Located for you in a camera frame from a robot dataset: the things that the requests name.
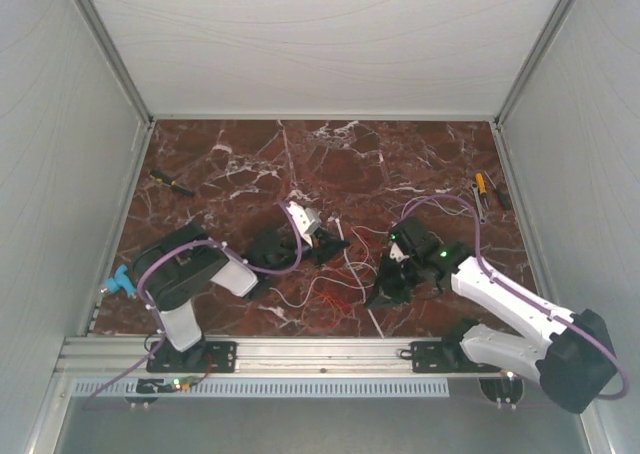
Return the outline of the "long white zip tie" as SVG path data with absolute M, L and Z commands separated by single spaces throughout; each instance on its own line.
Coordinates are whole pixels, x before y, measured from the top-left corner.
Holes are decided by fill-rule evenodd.
M 344 231 L 342 229 L 342 225 L 341 225 L 340 219 L 338 217 L 335 217 L 335 218 L 332 217 L 330 220 L 332 220 L 336 224 L 340 240 L 345 241 L 346 237 L 344 235 Z M 344 261 L 345 261 L 345 265 L 346 265 L 347 269 L 349 270 L 349 272 L 352 274 L 354 280 L 356 281 L 356 283 L 357 283 L 357 285 L 358 285 L 358 287 L 359 287 L 359 289 L 360 289 L 360 291 L 362 293 L 362 304 L 364 306 L 364 304 L 365 304 L 365 302 L 367 300 L 366 288 L 364 287 L 363 282 L 361 281 L 359 275 L 357 274 L 357 272 L 356 272 L 356 270 L 355 270 L 355 268 L 354 268 L 354 266 L 353 266 L 353 264 L 352 264 L 352 262 L 351 262 L 351 260 L 350 260 L 350 258 L 348 256 L 347 250 L 348 250 L 348 248 L 345 248 L 344 251 L 343 251 L 343 258 L 344 258 Z M 369 315 L 369 317 L 370 317 L 370 319 L 371 319 L 371 321 L 372 321 L 372 323 L 373 323 L 373 325 L 374 325 L 379 337 L 382 340 L 385 340 L 386 338 L 385 338 L 385 335 L 384 335 L 384 333 L 383 333 L 383 331 L 381 329 L 381 326 L 380 326 L 379 322 L 377 321 L 377 319 L 375 318 L 375 315 L 373 314 L 371 309 L 365 308 L 365 311 Z

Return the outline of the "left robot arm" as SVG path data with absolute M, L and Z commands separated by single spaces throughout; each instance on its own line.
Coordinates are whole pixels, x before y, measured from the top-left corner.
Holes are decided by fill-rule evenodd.
M 170 360 L 184 372 L 199 369 L 206 357 L 194 310 L 194 298 L 205 288 L 214 284 L 237 297 L 254 300 L 272 287 L 272 271 L 283 271 L 296 260 L 321 266 L 350 246 L 322 227 L 301 241 L 286 240 L 277 230 L 267 228 L 259 232 L 244 255 L 259 269 L 255 272 L 222 249 L 205 245 L 207 239 L 204 229 L 191 222 L 148 246 L 132 264 L 142 284 L 140 291 L 158 312 Z

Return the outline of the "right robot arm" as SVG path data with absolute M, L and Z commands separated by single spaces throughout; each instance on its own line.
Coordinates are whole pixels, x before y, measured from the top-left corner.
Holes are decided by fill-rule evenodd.
M 536 382 L 555 405 L 582 413 L 618 370 L 604 319 L 576 314 L 508 279 L 463 242 L 441 243 L 408 217 L 394 225 L 382 255 L 370 308 L 400 305 L 431 284 L 489 311 L 504 333 L 474 319 L 460 321 L 438 341 L 413 341 L 400 352 L 416 373 L 498 373 Z

